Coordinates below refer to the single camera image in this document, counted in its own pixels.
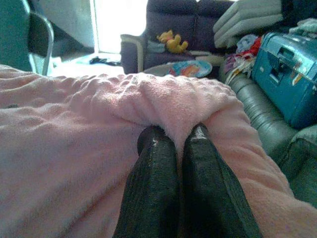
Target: grey cloth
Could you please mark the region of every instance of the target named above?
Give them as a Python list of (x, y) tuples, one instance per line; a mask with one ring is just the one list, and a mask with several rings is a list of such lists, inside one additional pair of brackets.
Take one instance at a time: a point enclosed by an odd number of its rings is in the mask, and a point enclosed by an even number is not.
[(165, 44), (148, 40), (148, 52), (163, 53), (164, 51), (165, 51)]
[(317, 38), (317, 19), (308, 18), (297, 23), (298, 27), (289, 29), (289, 33)]
[(239, 53), (242, 53), (244, 51), (248, 51), (251, 48), (251, 46), (254, 44), (254, 41), (256, 39), (257, 39), (257, 36), (253, 35), (253, 34), (249, 34), (249, 35), (242, 37), (240, 39), (240, 41), (238, 41), (238, 43), (237, 43), (236, 53), (239, 54)]

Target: yellow teddy bear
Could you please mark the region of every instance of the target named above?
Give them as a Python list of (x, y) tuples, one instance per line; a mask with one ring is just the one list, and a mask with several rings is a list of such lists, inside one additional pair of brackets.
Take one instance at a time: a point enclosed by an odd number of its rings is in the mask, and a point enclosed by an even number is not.
[(157, 39), (166, 44), (166, 48), (171, 53), (182, 53), (188, 47), (188, 42), (184, 41), (182, 45), (180, 45), (181, 37), (180, 35), (173, 36), (173, 31), (169, 30), (168, 32), (163, 32), (160, 36), (157, 36)]

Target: sofa arm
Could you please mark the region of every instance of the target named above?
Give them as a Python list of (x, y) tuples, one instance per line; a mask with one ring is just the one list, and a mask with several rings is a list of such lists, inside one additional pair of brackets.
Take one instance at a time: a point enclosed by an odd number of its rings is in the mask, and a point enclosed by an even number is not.
[(280, 168), (295, 197), (317, 208), (317, 125), (307, 127), (293, 137)]
[[(230, 74), (224, 73), (225, 62), (219, 70), (219, 80), (225, 82)], [(229, 84), (243, 103), (244, 111), (248, 115), (251, 125), (258, 131), (262, 147), (265, 152), (280, 165), (289, 142), (298, 132), (291, 128), (283, 115), (274, 106), (265, 92), (246, 74), (238, 74)]]
[(143, 71), (146, 40), (144, 35), (121, 35), (121, 64), (125, 73)]

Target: pink fleece blanket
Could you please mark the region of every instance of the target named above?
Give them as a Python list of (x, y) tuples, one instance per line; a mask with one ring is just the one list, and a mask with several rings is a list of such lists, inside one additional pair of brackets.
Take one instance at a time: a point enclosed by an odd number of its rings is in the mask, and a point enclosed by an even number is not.
[(317, 209), (294, 198), (228, 86), (143, 73), (49, 78), (4, 65), (0, 237), (111, 237), (140, 132), (161, 126), (181, 159), (201, 121), (264, 237), (314, 237)]

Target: blue plastic case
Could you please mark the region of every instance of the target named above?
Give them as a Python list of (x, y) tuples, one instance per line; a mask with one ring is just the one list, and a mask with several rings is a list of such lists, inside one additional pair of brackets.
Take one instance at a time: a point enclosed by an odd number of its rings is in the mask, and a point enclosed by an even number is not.
[(317, 122), (317, 40), (269, 33), (259, 50), (252, 78), (294, 128)]

